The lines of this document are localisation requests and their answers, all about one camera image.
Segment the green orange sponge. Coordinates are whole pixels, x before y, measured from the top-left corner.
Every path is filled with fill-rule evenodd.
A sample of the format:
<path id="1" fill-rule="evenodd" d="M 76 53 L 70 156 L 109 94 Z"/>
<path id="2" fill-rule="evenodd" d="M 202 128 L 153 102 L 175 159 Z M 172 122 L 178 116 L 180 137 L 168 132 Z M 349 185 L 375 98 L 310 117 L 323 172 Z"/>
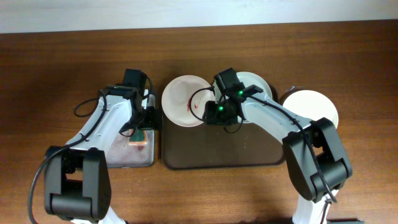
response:
<path id="1" fill-rule="evenodd" d="M 131 136 L 129 137 L 129 145 L 131 146 L 143 146 L 147 144 L 147 134 L 141 129 L 135 129 L 131 131 Z"/>

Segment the pink white plate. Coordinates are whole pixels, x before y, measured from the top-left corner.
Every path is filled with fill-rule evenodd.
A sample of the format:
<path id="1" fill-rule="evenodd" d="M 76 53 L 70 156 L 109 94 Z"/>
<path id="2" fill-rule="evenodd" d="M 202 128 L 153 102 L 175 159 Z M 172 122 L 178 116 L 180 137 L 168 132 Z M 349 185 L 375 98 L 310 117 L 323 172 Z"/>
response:
<path id="1" fill-rule="evenodd" d="M 162 109 L 166 117 L 174 124 L 187 128 L 202 124 L 202 121 L 192 115 L 190 109 L 201 118 L 205 112 L 206 102 L 214 101 L 215 94 L 211 90 L 203 90 L 192 100 L 190 98 L 197 90 L 208 87 L 210 84 L 206 80 L 194 75 L 173 79 L 162 94 Z"/>

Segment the white front plate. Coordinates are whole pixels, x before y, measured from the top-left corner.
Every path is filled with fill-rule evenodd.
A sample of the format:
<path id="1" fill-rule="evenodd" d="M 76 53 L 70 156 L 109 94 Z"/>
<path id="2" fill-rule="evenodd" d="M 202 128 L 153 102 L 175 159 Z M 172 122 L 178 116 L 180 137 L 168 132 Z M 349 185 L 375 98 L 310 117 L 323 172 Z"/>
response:
<path id="1" fill-rule="evenodd" d="M 305 89 L 293 89 L 279 99 L 279 103 L 289 111 L 314 121 L 320 118 L 329 119 L 338 127 L 339 116 L 336 106 L 324 94 Z"/>

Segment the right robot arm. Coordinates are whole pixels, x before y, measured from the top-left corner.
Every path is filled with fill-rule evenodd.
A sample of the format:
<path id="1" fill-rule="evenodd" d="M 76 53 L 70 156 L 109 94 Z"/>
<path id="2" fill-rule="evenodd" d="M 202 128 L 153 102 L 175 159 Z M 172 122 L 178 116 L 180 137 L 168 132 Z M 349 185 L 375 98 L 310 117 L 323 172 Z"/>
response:
<path id="1" fill-rule="evenodd" d="M 327 118 L 316 121 L 275 102 L 258 84 L 246 86 L 233 68 L 214 77 L 209 89 L 219 96 L 207 101 L 206 124 L 256 124 L 281 142 L 290 180 L 299 194 L 291 223 L 326 223 L 336 194 L 353 174 L 337 133 Z"/>

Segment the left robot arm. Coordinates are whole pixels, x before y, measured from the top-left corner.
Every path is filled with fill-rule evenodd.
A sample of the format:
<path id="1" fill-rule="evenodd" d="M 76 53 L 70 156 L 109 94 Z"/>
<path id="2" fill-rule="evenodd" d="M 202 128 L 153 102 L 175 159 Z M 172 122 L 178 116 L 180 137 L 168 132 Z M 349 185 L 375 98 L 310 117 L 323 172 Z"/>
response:
<path id="1" fill-rule="evenodd" d="M 51 146 L 40 166 L 44 172 L 44 208 L 72 223 L 124 223 L 111 208 L 106 156 L 126 131 L 156 129 L 155 95 L 141 87 L 100 90 L 96 108 L 64 146 Z"/>

